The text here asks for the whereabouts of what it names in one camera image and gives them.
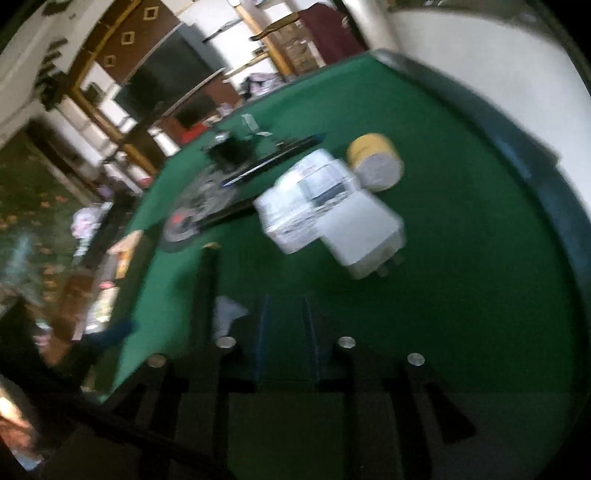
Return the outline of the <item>white green medicine carton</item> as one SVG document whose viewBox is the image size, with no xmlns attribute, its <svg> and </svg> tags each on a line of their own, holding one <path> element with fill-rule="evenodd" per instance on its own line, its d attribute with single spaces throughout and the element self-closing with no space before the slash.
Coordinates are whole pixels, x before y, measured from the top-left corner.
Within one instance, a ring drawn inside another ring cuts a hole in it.
<svg viewBox="0 0 591 480">
<path fill-rule="evenodd" d="M 360 187 L 342 160 L 318 149 L 281 175 L 254 207 L 264 234 L 290 255 L 317 240 L 318 219 Z"/>
</svg>

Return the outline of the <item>white square charger block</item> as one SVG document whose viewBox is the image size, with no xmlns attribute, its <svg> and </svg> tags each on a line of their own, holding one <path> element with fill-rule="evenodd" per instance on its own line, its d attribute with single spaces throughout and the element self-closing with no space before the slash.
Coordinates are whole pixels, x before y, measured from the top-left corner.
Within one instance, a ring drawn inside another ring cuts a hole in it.
<svg viewBox="0 0 591 480">
<path fill-rule="evenodd" d="M 406 246 L 404 220 L 366 190 L 336 204 L 317 223 L 322 243 L 355 279 L 378 271 Z"/>
</svg>

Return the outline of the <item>grey round weight plate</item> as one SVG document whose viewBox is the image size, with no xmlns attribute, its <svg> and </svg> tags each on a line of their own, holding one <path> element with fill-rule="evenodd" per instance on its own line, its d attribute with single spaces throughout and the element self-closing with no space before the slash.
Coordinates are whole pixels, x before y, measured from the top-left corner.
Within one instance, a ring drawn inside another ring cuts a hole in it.
<svg viewBox="0 0 591 480">
<path fill-rule="evenodd" d="M 180 251 L 206 230 L 256 213 L 256 197 L 239 200 L 238 188 L 221 186 L 226 178 L 228 174 L 212 165 L 195 176 L 163 224 L 161 249 Z"/>
</svg>

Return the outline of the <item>black cylindrical motor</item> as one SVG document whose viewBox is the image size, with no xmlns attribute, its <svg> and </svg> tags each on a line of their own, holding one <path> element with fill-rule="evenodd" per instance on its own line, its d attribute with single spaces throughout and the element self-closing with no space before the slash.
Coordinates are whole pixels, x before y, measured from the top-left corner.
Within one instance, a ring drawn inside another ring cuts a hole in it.
<svg viewBox="0 0 591 480">
<path fill-rule="evenodd" d="M 224 173 L 231 173 L 252 159 L 252 146 L 228 131 L 214 134 L 204 149 L 212 164 Z"/>
</svg>

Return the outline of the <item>black pen blue band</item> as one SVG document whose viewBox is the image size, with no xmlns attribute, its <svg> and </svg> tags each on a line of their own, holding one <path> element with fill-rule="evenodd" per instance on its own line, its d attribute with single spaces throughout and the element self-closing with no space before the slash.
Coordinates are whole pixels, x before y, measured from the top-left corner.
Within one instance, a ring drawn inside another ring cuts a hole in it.
<svg viewBox="0 0 591 480">
<path fill-rule="evenodd" d="M 321 145 L 322 141 L 325 140 L 325 137 L 327 137 L 327 134 L 318 133 L 284 144 L 283 147 L 277 149 L 276 152 L 263 157 L 263 159 L 256 160 L 245 168 L 242 168 L 242 170 L 239 170 L 238 173 L 230 175 L 228 179 L 221 182 L 221 188 L 226 189 L 249 181 L 253 177 L 269 171 L 274 166 Z"/>
</svg>

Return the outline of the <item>flat cardboard tray box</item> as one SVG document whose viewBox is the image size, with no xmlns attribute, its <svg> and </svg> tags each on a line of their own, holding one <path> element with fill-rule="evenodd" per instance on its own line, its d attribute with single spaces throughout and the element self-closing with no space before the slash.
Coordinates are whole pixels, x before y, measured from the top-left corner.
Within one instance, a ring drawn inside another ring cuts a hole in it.
<svg viewBox="0 0 591 480">
<path fill-rule="evenodd" d="M 126 277 L 143 236 L 143 230 L 134 230 L 107 249 L 95 278 L 96 290 L 82 330 L 84 337 L 104 333 L 119 324 L 128 324 L 128 302 L 120 293 L 122 288 L 129 284 Z M 125 337 L 119 338 L 100 356 L 98 363 L 90 369 L 84 381 L 84 390 L 98 395 L 107 395 L 111 392 L 125 341 Z"/>
</svg>

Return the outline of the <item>white red plastic bag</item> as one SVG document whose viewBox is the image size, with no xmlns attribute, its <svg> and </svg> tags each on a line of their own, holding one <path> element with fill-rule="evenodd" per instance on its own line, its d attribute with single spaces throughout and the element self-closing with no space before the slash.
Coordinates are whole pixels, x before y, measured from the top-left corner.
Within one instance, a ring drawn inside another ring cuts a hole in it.
<svg viewBox="0 0 591 480">
<path fill-rule="evenodd" d="M 72 236 L 77 240 L 91 239 L 109 210 L 109 204 L 84 207 L 78 210 L 72 219 L 70 228 Z"/>
</svg>

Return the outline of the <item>plastic bag pile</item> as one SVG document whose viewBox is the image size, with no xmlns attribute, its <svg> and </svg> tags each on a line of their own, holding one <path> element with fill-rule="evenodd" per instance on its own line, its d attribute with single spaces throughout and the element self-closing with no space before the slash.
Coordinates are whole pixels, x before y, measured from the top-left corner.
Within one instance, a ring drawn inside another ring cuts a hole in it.
<svg viewBox="0 0 591 480">
<path fill-rule="evenodd" d="M 286 83 L 283 76 L 276 73 L 253 73 L 240 84 L 240 94 L 245 100 L 257 98 L 273 92 Z"/>
</svg>

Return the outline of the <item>black television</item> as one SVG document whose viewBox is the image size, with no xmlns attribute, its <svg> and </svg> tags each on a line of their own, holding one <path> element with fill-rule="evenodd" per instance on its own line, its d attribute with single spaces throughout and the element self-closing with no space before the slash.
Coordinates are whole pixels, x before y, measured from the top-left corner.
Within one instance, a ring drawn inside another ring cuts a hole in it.
<svg viewBox="0 0 591 480">
<path fill-rule="evenodd" d="M 167 109 L 226 63 L 193 25 L 181 24 L 126 80 L 114 102 L 136 121 Z"/>
</svg>

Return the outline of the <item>dark red hanging cloth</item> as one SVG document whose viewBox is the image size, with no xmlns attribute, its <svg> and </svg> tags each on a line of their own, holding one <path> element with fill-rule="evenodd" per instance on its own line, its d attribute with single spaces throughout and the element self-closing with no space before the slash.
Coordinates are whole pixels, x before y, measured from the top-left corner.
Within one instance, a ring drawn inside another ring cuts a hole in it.
<svg viewBox="0 0 591 480">
<path fill-rule="evenodd" d="M 311 33 L 312 42 L 325 64 L 339 63 L 366 51 L 349 27 L 344 25 L 346 17 L 337 9 L 324 3 L 315 3 L 298 11 L 298 15 Z"/>
</svg>

